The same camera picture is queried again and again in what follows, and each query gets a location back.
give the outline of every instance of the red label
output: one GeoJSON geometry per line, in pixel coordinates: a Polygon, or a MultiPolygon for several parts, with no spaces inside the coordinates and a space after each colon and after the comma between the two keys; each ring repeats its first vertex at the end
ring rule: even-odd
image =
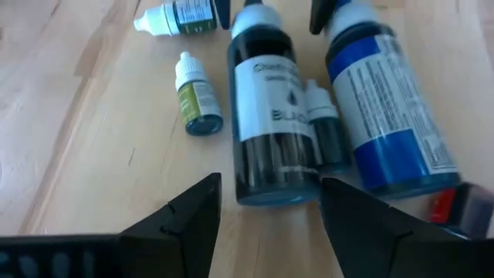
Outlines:
{"type": "Polygon", "coordinates": [[[444,224],[448,221],[455,194],[455,188],[446,189],[435,199],[432,214],[429,218],[431,222],[444,224]]]}

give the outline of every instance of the plastic bottle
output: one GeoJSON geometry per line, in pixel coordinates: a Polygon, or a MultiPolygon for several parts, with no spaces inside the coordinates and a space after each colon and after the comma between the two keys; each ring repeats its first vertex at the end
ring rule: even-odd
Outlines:
{"type": "Polygon", "coordinates": [[[393,30],[371,6],[351,2],[327,29],[327,69],[367,190],[384,198],[460,182],[393,30]]]}
{"type": "Polygon", "coordinates": [[[319,195],[305,97],[276,11],[244,7],[228,48],[237,201],[284,205],[319,195]]]}
{"type": "Polygon", "coordinates": [[[137,31],[153,36],[191,35],[216,29],[215,10],[211,0],[179,0],[144,12],[134,20],[137,31]]]}
{"type": "Polygon", "coordinates": [[[306,105],[320,152],[320,174],[336,174],[348,169],[351,166],[350,149],[337,108],[331,102],[329,92],[317,86],[315,80],[307,80],[306,105]]]}
{"type": "Polygon", "coordinates": [[[220,131],[223,127],[222,112],[201,61],[183,52],[175,72],[175,87],[185,130],[194,136],[220,131]]]}

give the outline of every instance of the wooden table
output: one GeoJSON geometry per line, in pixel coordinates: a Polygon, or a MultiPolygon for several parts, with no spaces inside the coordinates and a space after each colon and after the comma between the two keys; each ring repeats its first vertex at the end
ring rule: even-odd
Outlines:
{"type": "MultiPolygon", "coordinates": [[[[308,32],[310,3],[266,3],[282,14],[303,78],[328,87],[327,42],[308,32]]],[[[134,31],[134,17],[159,4],[0,2],[0,234],[118,232],[219,171],[222,225],[211,277],[340,276],[315,204],[236,204],[230,34],[154,38],[134,31]],[[227,124],[214,136],[190,137],[182,126],[174,65],[184,50],[203,61],[218,91],[227,124]]],[[[232,13],[241,4],[232,0],[232,13]]],[[[374,4],[398,31],[464,177],[494,186],[494,4],[374,4]]]]}

